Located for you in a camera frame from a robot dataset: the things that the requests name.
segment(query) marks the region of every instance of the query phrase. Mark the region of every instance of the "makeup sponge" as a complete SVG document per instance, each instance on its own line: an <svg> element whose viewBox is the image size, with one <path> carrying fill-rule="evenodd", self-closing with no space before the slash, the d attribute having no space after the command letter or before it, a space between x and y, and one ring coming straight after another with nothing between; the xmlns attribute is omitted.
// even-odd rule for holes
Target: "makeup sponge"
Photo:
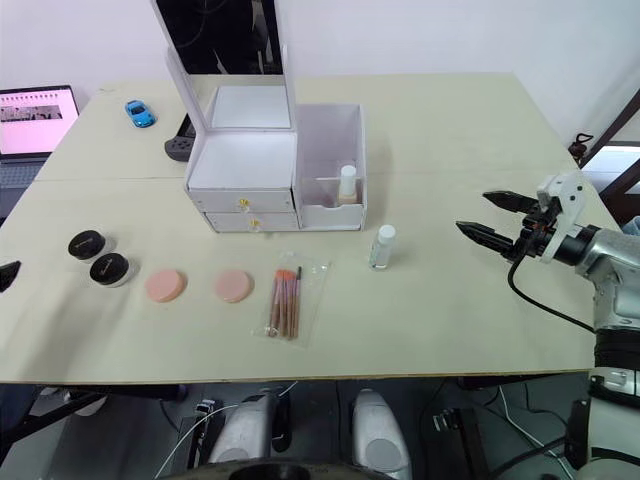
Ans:
<svg viewBox="0 0 640 480"><path fill-rule="evenodd" d="M151 275L144 284L147 296L158 303L170 302L182 293L186 280L177 270L161 270Z"/></svg>
<svg viewBox="0 0 640 480"><path fill-rule="evenodd" d="M251 277L242 270L225 270L215 284L216 295L225 302L244 300L253 289Z"/></svg>

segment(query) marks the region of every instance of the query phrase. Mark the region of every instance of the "cable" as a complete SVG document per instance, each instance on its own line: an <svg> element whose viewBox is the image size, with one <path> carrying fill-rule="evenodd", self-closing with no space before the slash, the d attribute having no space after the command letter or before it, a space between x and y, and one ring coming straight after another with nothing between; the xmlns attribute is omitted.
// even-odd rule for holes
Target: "cable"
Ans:
<svg viewBox="0 0 640 480"><path fill-rule="evenodd" d="M287 393L289 393L289 390L291 390L293 387L295 387L298 384L298 381L296 380L295 382L293 382L291 385L289 385L284 392L282 392L280 395L278 395L278 398L280 397L284 397Z"/></svg>
<svg viewBox="0 0 640 480"><path fill-rule="evenodd" d="M520 266L520 263L522 263L522 260L526 256L526 252L528 250L529 250L529 248L527 246L527 248L524 249L523 253L518 258L516 258L516 260L513 262L513 265L511 265L511 268L509 269L509 274L507 275L507 283L509 284L509 287L511 287L511 290L513 290L523 300L526 300L530 304L535 305L536 307L544 310L545 312L550 313L552 315L555 315L557 317L560 317L560 318L566 320L567 322L573 323L574 325L576 325L576 326L578 326L580 328L584 328L588 332L595 333L595 330L593 329L592 326L587 325L586 323L582 323L580 320L576 320L575 318L570 317L569 315L565 315L564 313L558 312L557 310L554 310L551 307L547 307L546 305L544 305L544 304L534 300L533 298L529 297L528 295L524 294L518 287L516 287L516 284L513 281L513 277L514 277L514 275L516 273L516 270Z"/></svg>
<svg viewBox="0 0 640 480"><path fill-rule="evenodd" d="M524 386L524 401L525 401L525 405L526 405L526 409L527 411L531 412L531 413L546 413L549 415L553 415L554 417L556 417L560 422L562 422L562 424L564 425L565 428L567 428L569 425L567 425L567 422L564 418L562 418L560 415L558 415L556 412L552 411L552 410L545 410L543 408L531 408L531 405L529 405L529 386L525 383L522 384Z"/></svg>
<svg viewBox="0 0 640 480"><path fill-rule="evenodd" d="M493 397L491 397L491 400L484 402L482 406L488 407L489 405L491 405L493 402L495 402L498 399L498 395L500 395L500 390L496 388L496 394Z"/></svg>
<svg viewBox="0 0 640 480"><path fill-rule="evenodd" d="M536 443L539 446L544 446L544 444L538 440L536 437L534 437L533 435L531 435L529 432L527 432L524 428L522 428L520 425L518 425L516 422L513 421L513 419L511 418L511 416L509 415L509 407L507 406L507 399L504 396L504 392L502 391L502 387L498 387L498 391L500 392L500 397L502 398L502 406L504 407L504 414L507 417L507 421L513 425L514 428L520 430L523 434L525 434L527 437L529 437L531 439L532 442ZM552 457L554 457L554 459L560 464L560 467L562 468L562 470L564 471L564 473L567 475L567 477L570 480L573 480L573 475L571 475L571 472L569 471L569 468L566 466L566 464L564 463L564 461L558 457L558 455L552 451L552 450L548 450L548 452L551 454Z"/></svg>
<svg viewBox="0 0 640 480"><path fill-rule="evenodd" d="M159 400L158 403L160 405L160 409L162 410L162 414L164 415L164 418L167 419L167 422L169 422L169 425L171 425L171 428L173 428L176 432L180 433L180 429L175 424L175 422L171 420L171 417L167 413L167 409L164 406L164 402L162 400Z"/></svg>
<svg viewBox="0 0 640 480"><path fill-rule="evenodd" d="M511 460L509 460L508 462L503 463L498 468L496 468L493 472L491 472L486 480L495 480L500 475L502 475L504 472L506 472L510 468L513 468L517 464L522 463L525 460L528 460L528 459L530 459L532 457L535 457L536 455L540 455L541 453L544 453L544 452L546 452L546 451L548 451L548 450L550 450L550 449L552 449L554 447L562 445L564 442L565 442L565 438L564 437L556 438L555 440L547 443L546 445L543 445L541 447L535 448L535 449L530 450L528 452L524 452L524 453L518 455L517 457L513 457Z"/></svg>
<svg viewBox="0 0 640 480"><path fill-rule="evenodd" d="M187 431L187 433L185 433L184 436L180 440L178 440L178 443L176 443L176 446L173 447L173 450L171 450L171 453L167 456L167 458L165 459L164 463L162 464L162 466L158 470L158 473L156 473L156 475L153 478L156 479L156 478L158 478L160 476L160 474L164 470L164 467L166 467L167 463L169 463L169 460L171 460L171 457L173 457L175 455L175 453L178 450L178 448L180 447L180 445L182 445L182 442L185 441L185 439L189 436L189 434L191 434L191 432L193 432L198 425L200 425L202 422L204 422L208 418L211 418L212 416L214 416L218 412L221 412L223 410L228 410L229 408L236 408L239 405L240 404L238 403L238 404L235 404L235 405L228 405L226 407L219 408L219 409L214 410L213 412L205 415L200 420L198 420L196 423L194 423L193 426Z"/></svg>
<svg viewBox="0 0 640 480"><path fill-rule="evenodd" d="M217 6L213 7L211 10L207 10L207 0L204 0L204 10L200 10L200 9L194 8L194 10L197 13L200 13L202 15L202 20L200 21L200 28L198 29L198 33L196 33L195 36L191 40L189 40L188 42L180 43L180 44L176 45L175 47L176 48L186 48L186 47L190 47L191 45L196 43L196 41L202 36L202 32L204 32L204 25L207 22L207 16L211 15L212 13L217 12L222 7L224 7L228 2L229 2L229 0L222 0Z"/></svg>

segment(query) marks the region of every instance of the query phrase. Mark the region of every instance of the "laptop screen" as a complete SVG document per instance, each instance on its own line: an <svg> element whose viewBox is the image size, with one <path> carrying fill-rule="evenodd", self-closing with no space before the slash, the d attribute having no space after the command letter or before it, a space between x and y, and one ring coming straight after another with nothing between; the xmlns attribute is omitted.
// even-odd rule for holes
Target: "laptop screen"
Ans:
<svg viewBox="0 0 640 480"><path fill-rule="evenodd" d="M46 156L76 118L69 85L0 90L0 158Z"/></svg>

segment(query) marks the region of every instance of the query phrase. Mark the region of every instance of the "black jar lid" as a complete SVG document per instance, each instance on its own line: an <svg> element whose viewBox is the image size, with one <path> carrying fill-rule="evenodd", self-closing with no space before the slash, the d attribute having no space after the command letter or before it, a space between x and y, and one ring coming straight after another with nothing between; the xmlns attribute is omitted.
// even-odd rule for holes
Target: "black jar lid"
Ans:
<svg viewBox="0 0 640 480"><path fill-rule="evenodd" d="M129 271L129 262L126 258L119 253L107 253L91 265L89 275L100 285L113 285L121 280L127 271Z"/></svg>
<svg viewBox="0 0 640 480"><path fill-rule="evenodd" d="M95 230L80 232L69 242L69 254L78 260L95 257L102 251L105 238Z"/></svg>

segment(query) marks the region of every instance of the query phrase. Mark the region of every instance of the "plastic bag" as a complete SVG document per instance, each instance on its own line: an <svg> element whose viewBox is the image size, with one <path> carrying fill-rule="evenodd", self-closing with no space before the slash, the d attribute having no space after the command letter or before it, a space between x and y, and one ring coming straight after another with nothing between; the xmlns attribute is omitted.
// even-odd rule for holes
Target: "plastic bag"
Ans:
<svg viewBox="0 0 640 480"><path fill-rule="evenodd" d="M306 347L329 262L285 252L278 259L265 313L254 334Z"/></svg>

